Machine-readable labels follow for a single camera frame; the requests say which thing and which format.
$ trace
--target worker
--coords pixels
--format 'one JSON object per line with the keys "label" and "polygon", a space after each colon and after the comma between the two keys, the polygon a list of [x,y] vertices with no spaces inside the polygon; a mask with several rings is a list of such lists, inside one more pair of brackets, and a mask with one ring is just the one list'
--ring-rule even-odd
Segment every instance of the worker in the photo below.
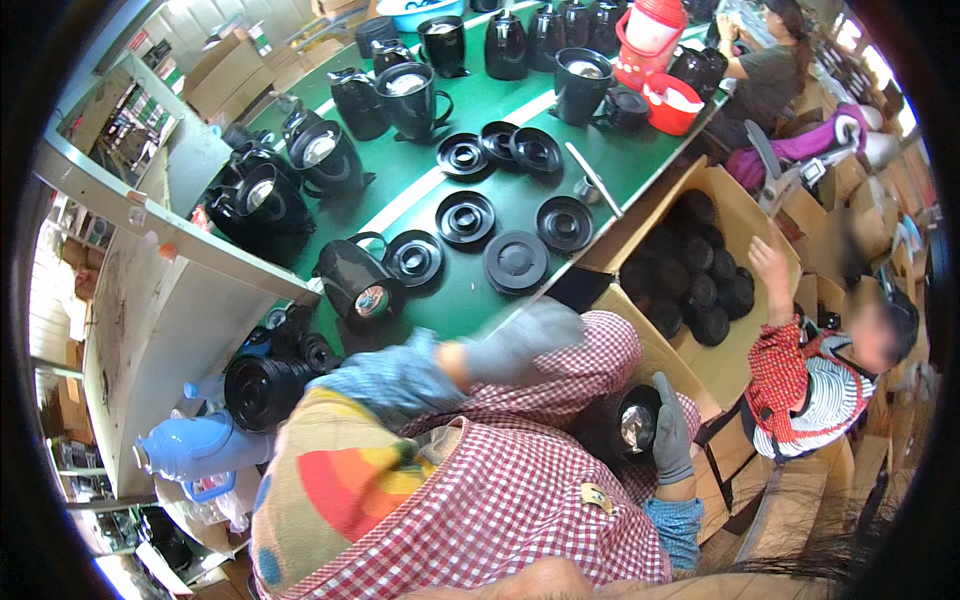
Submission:
{"label": "worker", "polygon": [[563,432],[626,386],[640,354],[622,318],[543,299],[489,336],[438,343],[416,329],[314,379],[254,502],[261,598],[483,589],[532,564],[589,587],[692,570],[704,510],[692,401],[655,375],[656,469],[634,481]]}
{"label": "worker", "polygon": [[767,244],[751,240],[748,256],[766,286],[768,317],[748,355],[753,379],[740,400],[744,432],[760,454],[784,463],[842,436],[876,389],[876,378],[917,343],[917,307],[899,289],[861,294],[845,333],[804,322],[793,294],[782,235],[769,221]]}
{"label": "worker", "polygon": [[[724,76],[737,79],[737,83],[733,96],[714,115],[707,129],[730,149],[750,146],[746,119],[753,120],[768,134],[773,132],[777,118],[804,91],[806,68],[813,57],[804,14],[796,0],[767,0],[763,20],[777,40],[777,45],[770,48],[757,46],[729,15],[716,16],[718,50],[728,61]],[[733,51],[738,36],[755,49],[738,57]]]}

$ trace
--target workbench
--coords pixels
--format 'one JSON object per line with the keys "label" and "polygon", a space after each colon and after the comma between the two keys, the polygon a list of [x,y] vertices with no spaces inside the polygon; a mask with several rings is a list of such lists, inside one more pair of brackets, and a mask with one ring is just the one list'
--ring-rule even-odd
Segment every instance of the workbench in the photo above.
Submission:
{"label": "workbench", "polygon": [[[524,2],[515,6],[524,27],[538,6]],[[450,94],[454,110],[447,125],[434,131],[431,143],[418,145],[394,141],[393,128],[379,138],[355,142],[366,171],[376,179],[361,198],[336,198],[306,203],[314,212],[316,232],[304,245],[292,271],[304,279],[311,277],[321,247],[330,240],[344,239],[358,231],[381,232],[387,241],[407,229],[436,232],[435,211],[438,204],[453,192],[471,189],[493,204],[496,212],[494,234],[508,229],[535,231],[534,218],[543,201],[554,196],[573,196],[574,184],[584,171],[564,148],[564,173],[550,182],[522,174],[494,171],[477,183],[460,183],[444,176],[437,166],[436,147],[445,137],[456,132],[479,133],[491,121],[509,121],[523,127],[535,127],[549,133],[563,146],[570,141],[584,155],[603,179],[621,208],[629,208],[680,154],[722,107],[727,94],[718,91],[712,103],[697,117],[685,136],[673,136],[646,126],[640,132],[620,132],[607,124],[572,127],[551,116],[554,104],[554,75],[531,70],[519,81],[490,78],[484,69],[483,44],[489,15],[465,15],[467,59],[471,73],[459,79],[437,78],[436,88]],[[682,42],[702,38],[705,27],[690,28]],[[401,35],[408,47],[419,43],[417,35]],[[356,66],[372,70],[372,62],[360,57],[355,44],[308,74],[289,93],[301,98],[321,116],[343,123],[330,100],[326,73]],[[438,100],[438,111],[446,107]],[[286,115],[276,103],[266,107],[250,124],[251,131],[267,129],[281,140],[280,124]],[[612,210],[600,202],[589,207],[593,216],[594,240],[604,234],[613,222]],[[489,318],[501,312],[515,297],[493,290],[482,268],[482,253],[461,252],[444,245],[444,279],[430,296],[410,296],[401,315],[377,332],[377,345],[402,342],[414,326],[435,330],[441,339],[467,335]],[[541,295],[572,266],[578,255],[551,254],[549,277],[534,296]],[[323,298],[315,313],[314,328],[320,331],[335,350],[342,351],[337,316],[329,300]]]}

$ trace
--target purple cloth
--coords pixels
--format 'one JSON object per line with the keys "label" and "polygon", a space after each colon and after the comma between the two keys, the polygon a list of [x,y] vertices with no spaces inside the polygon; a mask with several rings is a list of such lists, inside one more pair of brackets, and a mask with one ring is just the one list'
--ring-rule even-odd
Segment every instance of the purple cloth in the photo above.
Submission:
{"label": "purple cloth", "polygon": [[[827,120],[826,123],[813,130],[803,133],[790,139],[775,139],[770,141],[777,158],[789,158],[791,160],[807,160],[816,155],[821,155],[836,140],[833,132],[833,124],[841,114],[851,116],[860,124],[860,148],[863,148],[867,142],[867,122],[863,118],[863,112],[859,105],[844,105],[838,108]],[[750,189],[763,182],[766,170],[763,168],[763,161],[760,160],[759,153],[754,148],[740,148],[730,153],[727,164],[724,165],[727,172],[744,187]]]}

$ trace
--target blue thermos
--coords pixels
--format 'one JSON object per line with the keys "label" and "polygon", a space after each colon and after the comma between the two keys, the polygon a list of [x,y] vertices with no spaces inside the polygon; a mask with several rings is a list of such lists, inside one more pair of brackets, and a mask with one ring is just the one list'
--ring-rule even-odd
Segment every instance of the blue thermos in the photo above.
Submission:
{"label": "blue thermos", "polygon": [[[268,462],[274,454],[274,435],[248,433],[220,411],[195,419],[168,419],[136,437],[133,454],[148,473],[179,481],[195,502],[206,502],[233,490],[236,470]],[[227,473],[226,483],[194,492],[194,482]]]}

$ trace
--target gray work glove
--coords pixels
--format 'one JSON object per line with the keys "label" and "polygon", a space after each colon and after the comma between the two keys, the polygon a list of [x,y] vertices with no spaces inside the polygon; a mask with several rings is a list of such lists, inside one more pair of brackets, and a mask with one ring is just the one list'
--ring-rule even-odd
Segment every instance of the gray work glove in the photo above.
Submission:
{"label": "gray work glove", "polygon": [[686,433],[684,408],[666,375],[654,373],[654,388],[660,393],[660,413],[657,416],[657,436],[654,437],[654,463],[660,485],[677,483],[694,474],[690,460],[690,436]]}
{"label": "gray work glove", "polygon": [[583,343],[580,315],[541,298],[483,339],[466,340],[467,372],[476,383],[529,386],[547,380],[534,358]]}

